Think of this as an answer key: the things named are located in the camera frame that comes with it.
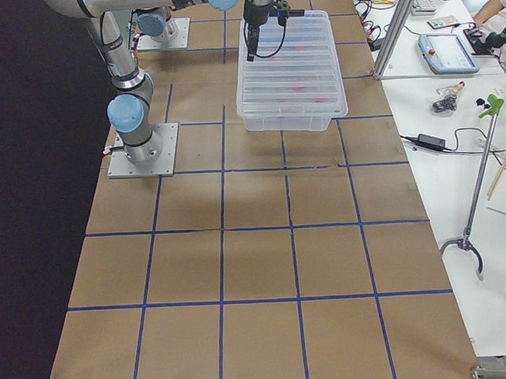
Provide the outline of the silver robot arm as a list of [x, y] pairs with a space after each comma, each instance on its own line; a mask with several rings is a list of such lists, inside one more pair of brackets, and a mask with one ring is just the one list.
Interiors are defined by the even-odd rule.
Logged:
[[168, 7], [142, 9], [137, 12], [137, 15], [140, 32], [164, 46], [170, 44], [179, 33], [179, 28], [172, 19], [171, 10]]
[[139, 12], [142, 33], [169, 41], [173, 34], [170, 14], [196, 4], [228, 11], [239, 0], [45, 0], [50, 9], [65, 17], [83, 18], [92, 41], [111, 74], [118, 95], [107, 106], [107, 116], [121, 143], [108, 149], [112, 155], [109, 174], [115, 178], [146, 177], [174, 172], [178, 126], [149, 122], [154, 82], [132, 50], [124, 44], [113, 13]]

